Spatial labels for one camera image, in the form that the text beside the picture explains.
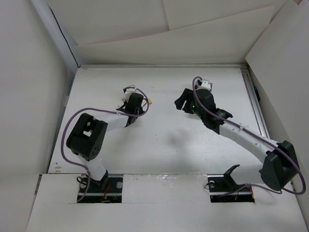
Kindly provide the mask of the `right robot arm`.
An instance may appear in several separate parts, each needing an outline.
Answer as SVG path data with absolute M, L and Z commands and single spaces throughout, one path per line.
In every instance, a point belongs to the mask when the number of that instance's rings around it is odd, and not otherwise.
M 226 137 L 250 153 L 261 163 L 259 170 L 264 184 L 270 189 L 282 190 L 300 169 L 294 147 L 264 138 L 249 128 L 232 121 L 232 114 L 216 107 L 212 93 L 207 89 L 185 89 L 174 102 L 178 110 L 197 115 L 206 128 Z

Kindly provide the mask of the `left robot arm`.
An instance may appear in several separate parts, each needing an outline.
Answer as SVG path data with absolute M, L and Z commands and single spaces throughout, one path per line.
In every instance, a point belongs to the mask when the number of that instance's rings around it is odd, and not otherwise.
M 143 102 L 149 100 L 139 89 L 125 93 L 124 103 L 116 111 L 84 108 L 67 122 L 61 138 L 61 155 L 70 164 L 86 170 L 86 187 L 104 191 L 108 185 L 108 171 L 99 157 L 106 133 L 125 128 L 143 116 Z

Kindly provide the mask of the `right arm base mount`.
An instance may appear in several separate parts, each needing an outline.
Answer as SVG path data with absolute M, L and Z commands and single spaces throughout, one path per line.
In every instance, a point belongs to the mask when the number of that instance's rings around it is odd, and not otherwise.
M 254 203 L 251 187 L 237 184 L 232 178 L 232 172 L 240 165 L 234 165 L 223 174 L 207 175 L 208 182 L 204 189 L 209 191 L 211 203 Z

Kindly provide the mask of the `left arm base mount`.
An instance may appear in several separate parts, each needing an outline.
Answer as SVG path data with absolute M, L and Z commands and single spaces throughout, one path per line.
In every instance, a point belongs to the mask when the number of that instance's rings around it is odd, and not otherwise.
M 109 175 L 107 183 L 103 187 L 91 182 L 85 196 L 87 176 L 82 175 L 76 178 L 79 183 L 77 203 L 121 203 L 123 190 L 123 175 Z

